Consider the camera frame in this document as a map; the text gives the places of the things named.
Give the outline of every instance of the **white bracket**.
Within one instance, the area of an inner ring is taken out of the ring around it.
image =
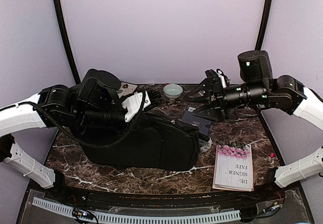
[[[131,119],[138,113],[140,109],[140,105],[142,102],[142,93],[134,93],[134,95],[126,98],[122,102],[123,109],[127,109],[127,113],[125,115],[125,122],[130,122]],[[146,99],[143,108],[145,109],[147,106],[151,104],[150,99],[148,97],[148,93],[146,91]]]
[[[44,189],[49,189],[54,186],[54,170],[37,162],[25,153],[17,143],[12,145],[10,153],[12,157],[5,158],[5,163],[17,169],[24,177],[27,176],[34,180]]]

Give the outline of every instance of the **marble table surface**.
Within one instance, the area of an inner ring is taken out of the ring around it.
[[[141,88],[156,89],[162,92],[164,85],[145,85]],[[182,85],[184,94],[193,85]],[[187,106],[197,104],[185,102],[182,97],[176,100],[163,98],[163,104],[150,112],[180,119]],[[66,184],[88,190],[108,191],[127,194],[197,194],[213,192],[212,180],[216,145],[226,141],[250,143],[254,169],[254,185],[260,185],[268,169],[279,166],[279,161],[271,157],[274,152],[271,142],[252,109],[238,110],[238,117],[213,123],[210,137],[213,145],[210,150],[199,155],[195,167],[185,172],[172,172],[159,169],[132,167],[118,170],[108,165],[91,163],[79,144],[62,132],[58,132],[48,155],[46,166],[64,173]]]

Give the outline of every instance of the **white mounting arm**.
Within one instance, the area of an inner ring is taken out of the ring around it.
[[[39,94],[35,94],[24,101],[38,103],[39,97]],[[0,112],[0,137],[26,129],[46,127],[37,111],[33,110],[31,105],[18,105],[18,103],[24,101],[17,102],[16,106]],[[25,153],[16,142],[12,145],[10,154],[12,155],[11,157],[4,159],[5,163],[17,169],[24,176],[28,176],[41,187],[45,189],[53,187],[55,173],[52,169],[37,162]]]
[[[302,100],[293,115],[303,118],[323,131],[323,102],[308,88],[304,87],[307,99]],[[318,174],[323,171],[323,147],[311,155],[278,167],[275,174],[275,183],[283,188],[298,180]]]

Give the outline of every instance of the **light blue bowl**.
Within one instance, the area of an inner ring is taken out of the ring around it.
[[[178,84],[168,84],[164,87],[164,94],[169,99],[177,99],[183,93],[183,88]]]

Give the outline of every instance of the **black bag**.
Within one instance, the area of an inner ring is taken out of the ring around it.
[[[105,145],[119,138],[115,133],[90,130],[76,136],[88,143]],[[142,113],[129,135],[108,149],[81,147],[93,163],[152,167],[170,171],[186,171],[197,162],[199,154],[198,127],[169,118]]]

